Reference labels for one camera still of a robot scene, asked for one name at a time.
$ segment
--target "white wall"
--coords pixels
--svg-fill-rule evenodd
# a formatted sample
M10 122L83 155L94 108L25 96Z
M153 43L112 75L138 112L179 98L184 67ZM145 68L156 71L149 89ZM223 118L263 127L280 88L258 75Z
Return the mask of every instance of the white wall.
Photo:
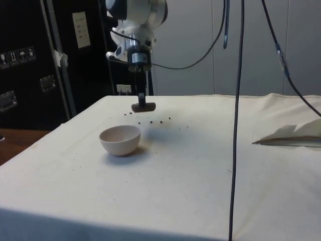
M241 1L231 0L229 44L223 34L214 51L188 70L153 67L158 95L235 94ZM288 60L292 80L304 94L321 94L320 0L266 0ZM208 50L222 19L223 0L168 0L169 16L156 31L153 62L182 67ZM241 94L294 94L280 68L260 0L245 1Z

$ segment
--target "sticker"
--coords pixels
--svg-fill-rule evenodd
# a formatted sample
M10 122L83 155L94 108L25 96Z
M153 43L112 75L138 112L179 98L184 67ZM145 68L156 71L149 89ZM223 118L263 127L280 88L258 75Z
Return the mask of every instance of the sticker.
M18 50L18 58L21 64L28 62L27 52L25 49Z
M0 54L0 69L10 68L9 58L7 53Z
M10 51L8 52L8 56L9 56L9 61L11 66L15 66L19 64L19 58L18 58L18 54L16 51Z
M90 37L88 32L86 13L73 13L72 18L74 21L78 49L90 46Z
M27 57L28 57L29 61L34 61L34 60L37 59L34 47L28 47L27 48Z

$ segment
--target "white bowl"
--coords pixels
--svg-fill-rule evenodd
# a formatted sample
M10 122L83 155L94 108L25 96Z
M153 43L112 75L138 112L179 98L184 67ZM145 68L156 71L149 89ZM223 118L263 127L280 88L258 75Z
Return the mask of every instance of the white bowl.
M103 148L112 155L132 153L140 141L140 129L134 126L118 126L103 131L100 136Z

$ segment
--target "cloth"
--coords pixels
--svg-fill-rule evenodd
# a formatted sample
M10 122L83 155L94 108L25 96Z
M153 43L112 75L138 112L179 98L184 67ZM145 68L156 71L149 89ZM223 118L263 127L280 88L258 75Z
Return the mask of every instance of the cloth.
M1 166L0 240L227 240L235 98L147 101L107 96ZM319 240L319 149L252 144L315 119L296 97L240 99L234 240ZM99 142L118 125L142 131L130 156Z

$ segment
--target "wire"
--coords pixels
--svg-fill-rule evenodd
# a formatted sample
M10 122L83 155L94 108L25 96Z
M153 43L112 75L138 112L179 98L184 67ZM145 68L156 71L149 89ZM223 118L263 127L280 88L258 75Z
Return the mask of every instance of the wire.
M182 68L172 68L172 67L167 67L167 66L164 66L164 65L160 65L160 64L152 64L154 66L158 66L158 67L161 67L161 68L164 68L164 69L172 69L172 70L182 70L182 69L189 69L195 65L197 65L198 63L200 63L203 59L205 59L209 53L212 51L214 45L216 44L216 42L218 41L218 39L220 38L221 36L221 33L222 33L222 30L223 30L223 26L224 26L224 18L225 18L225 9L226 9L226 2L225 0L223 0L223 16L222 16L222 22L221 22L221 27L220 27L220 30L219 30L219 33L217 34L217 37L216 39L214 40L214 42L212 43L210 49L206 52L206 54L200 58L198 61L196 61L194 64L191 64L189 66L186 66L186 67L182 67Z
M101 9L101 10L102 10L102 9L105 9L105 10L107 9L105 0L101 0L101 1L100 1L100 9ZM105 27L106 29L108 29L110 32L112 32L112 33L114 33L115 35L118 35L118 36L120 36L120 37L137 41L138 44L140 45L140 41L139 41L138 39L133 38L133 37L126 36L126 35L124 35L124 34L120 34L120 33L116 32L116 31L114 31L111 27L109 27L109 26L107 25L107 15L103 14L103 12L104 12L104 11L102 10L100 14L101 14L101 19L102 19L102 22L103 22L103 24L104 24L104 27Z
M243 58L243 38L244 38L244 0L242 0L242 16L241 16L241 35L240 35L240 47L239 47L239 67L236 83L236 95L235 95L235 116L234 116L234 134L233 134L233 173L232 173L232 190L231 190L231 203L230 203L230 229L229 229L229 241L232 241L233 236L233 213L234 213L234 197L235 197L235 181L236 181L236 151L237 151L237 126L239 115L239 98L240 98L240 85L242 74L242 58Z
M263 8L264 8L266 19L267 19L267 23L269 25L269 28L270 28L270 31L271 31L271 34L272 34L272 37L273 37L273 40L274 40L274 43L275 43L275 46L276 46L276 50L277 50L278 55L280 57L280 62L281 62L281 65L283 67L284 74L285 74L287 80L289 81L292 89L302 99L302 101L308 107L310 107L310 109L312 109L318 116L321 117L321 113L317 109L315 109L309 102L307 102L307 100L303 97L303 95L300 93L300 91L295 87L294 83L292 82L291 77L290 77L290 72L289 72L289 69L288 69L288 66L287 66L287 63L286 63L286 59L284 57L284 54L283 54L283 52L281 50L281 47L280 47L280 45L279 45L279 43L277 41L276 36L275 36L275 32L274 32L274 29L273 29L273 26L272 26L272 23L271 23L271 19L270 19L270 16L269 16L266 4L265 4L265 0L262 0L262 4L263 4Z
M224 34L224 45L223 48L226 49L228 37L229 37L229 22L230 22L230 0L226 0L226 16L225 16L225 34Z
M108 30L110 32L114 33L115 35L121 36L121 37L126 38L126 39L131 39L131 40L137 41L138 44L140 45L140 41L138 39L136 39L136 38L132 38L132 37L126 36L124 34L120 34L120 33L116 32L116 31L113 31L111 28L108 28Z

